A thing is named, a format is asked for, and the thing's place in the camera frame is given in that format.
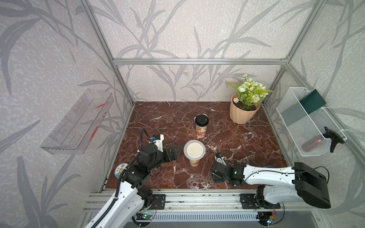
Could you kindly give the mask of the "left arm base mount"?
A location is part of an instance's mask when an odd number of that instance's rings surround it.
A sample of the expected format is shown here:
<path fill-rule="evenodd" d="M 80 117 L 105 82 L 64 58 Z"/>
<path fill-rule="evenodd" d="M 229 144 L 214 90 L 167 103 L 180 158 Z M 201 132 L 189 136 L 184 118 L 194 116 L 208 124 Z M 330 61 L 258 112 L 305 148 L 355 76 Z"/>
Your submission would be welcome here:
<path fill-rule="evenodd" d="M 164 210 L 165 203 L 166 203 L 165 194 L 153 194 L 145 199 L 143 209 Z"/>

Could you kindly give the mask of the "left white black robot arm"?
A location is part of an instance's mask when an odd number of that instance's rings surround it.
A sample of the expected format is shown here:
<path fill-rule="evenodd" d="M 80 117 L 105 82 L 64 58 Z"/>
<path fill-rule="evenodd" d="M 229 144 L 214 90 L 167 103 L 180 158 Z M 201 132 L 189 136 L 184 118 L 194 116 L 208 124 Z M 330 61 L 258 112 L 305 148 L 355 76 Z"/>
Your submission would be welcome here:
<path fill-rule="evenodd" d="M 122 228 L 138 211 L 149 207 L 153 191 L 144 185 L 150 180 L 151 172 L 163 163 L 177 160 L 182 150 L 180 145 L 159 150 L 157 143 L 143 147 L 119 177 L 114 195 L 86 227 Z"/>

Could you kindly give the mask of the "black cup lid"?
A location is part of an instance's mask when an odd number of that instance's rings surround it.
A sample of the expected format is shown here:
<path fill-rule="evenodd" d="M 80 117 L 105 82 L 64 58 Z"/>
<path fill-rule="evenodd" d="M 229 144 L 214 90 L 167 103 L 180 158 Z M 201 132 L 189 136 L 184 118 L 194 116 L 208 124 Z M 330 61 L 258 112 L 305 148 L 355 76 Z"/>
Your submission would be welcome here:
<path fill-rule="evenodd" d="M 209 118 L 207 115 L 200 114 L 194 119 L 195 124 L 199 127 L 206 127 L 209 124 Z"/>

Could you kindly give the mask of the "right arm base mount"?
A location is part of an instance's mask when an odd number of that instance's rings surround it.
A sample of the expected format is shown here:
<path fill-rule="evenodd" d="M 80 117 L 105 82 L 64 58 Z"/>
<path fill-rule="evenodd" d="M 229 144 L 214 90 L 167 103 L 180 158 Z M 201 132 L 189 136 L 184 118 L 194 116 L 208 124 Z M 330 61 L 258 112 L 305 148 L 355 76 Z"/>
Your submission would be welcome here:
<path fill-rule="evenodd" d="M 240 203 L 243 209 L 280 209 L 280 203 L 271 204 L 263 196 L 257 194 L 240 194 Z"/>

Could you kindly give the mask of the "round leak-proof paper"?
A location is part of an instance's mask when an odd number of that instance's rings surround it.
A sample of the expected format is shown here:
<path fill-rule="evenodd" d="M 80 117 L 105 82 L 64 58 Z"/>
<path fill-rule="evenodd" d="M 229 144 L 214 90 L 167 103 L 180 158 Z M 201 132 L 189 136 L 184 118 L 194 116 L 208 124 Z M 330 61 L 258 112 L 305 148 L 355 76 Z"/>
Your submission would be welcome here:
<path fill-rule="evenodd" d="M 192 161 L 202 159 L 206 154 L 204 144 L 198 140 L 188 141 L 183 148 L 184 155 Z"/>

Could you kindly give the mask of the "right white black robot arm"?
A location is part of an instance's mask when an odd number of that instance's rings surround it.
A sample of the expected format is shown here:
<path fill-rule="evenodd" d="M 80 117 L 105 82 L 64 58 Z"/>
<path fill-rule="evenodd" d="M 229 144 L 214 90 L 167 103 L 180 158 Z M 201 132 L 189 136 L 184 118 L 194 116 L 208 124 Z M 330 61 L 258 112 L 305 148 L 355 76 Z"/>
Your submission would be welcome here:
<path fill-rule="evenodd" d="M 241 196 L 243 208 L 271 209 L 282 202 L 302 201 L 315 208 L 331 208 L 327 178 L 302 162 L 292 167 L 265 168 L 246 164 L 231 167 L 215 161 L 211 173 L 215 183 L 258 186 L 254 195 Z"/>

